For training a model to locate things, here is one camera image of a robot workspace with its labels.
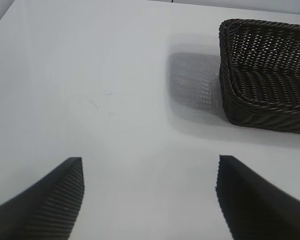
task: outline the scratch mark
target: scratch mark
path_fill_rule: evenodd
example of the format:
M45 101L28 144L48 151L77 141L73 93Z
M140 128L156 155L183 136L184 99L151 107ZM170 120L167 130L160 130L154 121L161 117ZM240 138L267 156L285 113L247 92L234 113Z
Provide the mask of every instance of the scratch mark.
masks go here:
M114 93L112 91L109 91L109 92L104 93L104 95L114 95Z
M110 118L111 118L111 116L113 116L113 115L114 115L113 112L110 112L110 113L108 114L108 121L107 121L107 127L108 127L108 128L109 128Z
M86 99L95 106L96 109L99 109L99 107L97 106L97 104L95 104L93 101L91 101L87 96L85 96Z
M155 179L154 179L154 183L153 183L153 190L155 192L156 195L159 194L159 187L160 187L160 183L165 181L165 177L166 177L166 172L168 170L168 168L170 168L171 166L171 160L167 160L165 161L165 163L163 163L158 171L158 174L156 175Z

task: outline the white table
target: white table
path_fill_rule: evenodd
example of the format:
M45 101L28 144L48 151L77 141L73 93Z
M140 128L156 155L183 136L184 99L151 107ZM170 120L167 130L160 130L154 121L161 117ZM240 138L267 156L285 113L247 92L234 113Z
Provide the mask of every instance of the white table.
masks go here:
M233 126L208 113L219 102L193 111L167 91L175 57L200 54L217 81L229 18L300 24L145 0L16 0L0 21L0 203L80 156L86 192L71 239L229 240L221 154L300 199L300 135Z

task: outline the white tabletop surface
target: white tabletop surface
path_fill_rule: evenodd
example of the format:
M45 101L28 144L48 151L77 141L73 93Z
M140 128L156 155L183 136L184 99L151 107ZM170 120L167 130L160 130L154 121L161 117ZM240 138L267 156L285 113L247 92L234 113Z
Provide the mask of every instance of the white tabletop surface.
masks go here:
M145 0L15 0L0 21L0 203L78 156L86 192L71 239L229 240L215 194L221 154L300 199L300 135L220 114L211 86L229 18L300 24ZM174 101L177 74L207 83L206 111Z

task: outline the wicker basket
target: wicker basket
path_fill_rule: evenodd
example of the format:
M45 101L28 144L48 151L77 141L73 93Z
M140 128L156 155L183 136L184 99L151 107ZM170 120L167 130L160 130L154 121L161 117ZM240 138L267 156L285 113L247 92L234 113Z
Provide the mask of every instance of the wicker basket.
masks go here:
M219 37L229 121L300 134L300 25L230 19Z

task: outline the dark brown wicker basket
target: dark brown wicker basket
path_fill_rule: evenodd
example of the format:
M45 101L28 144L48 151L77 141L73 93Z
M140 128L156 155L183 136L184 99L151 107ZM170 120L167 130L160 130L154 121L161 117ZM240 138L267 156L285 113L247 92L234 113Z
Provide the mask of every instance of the dark brown wicker basket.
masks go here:
M300 25L230 19L219 38L229 121L300 134Z

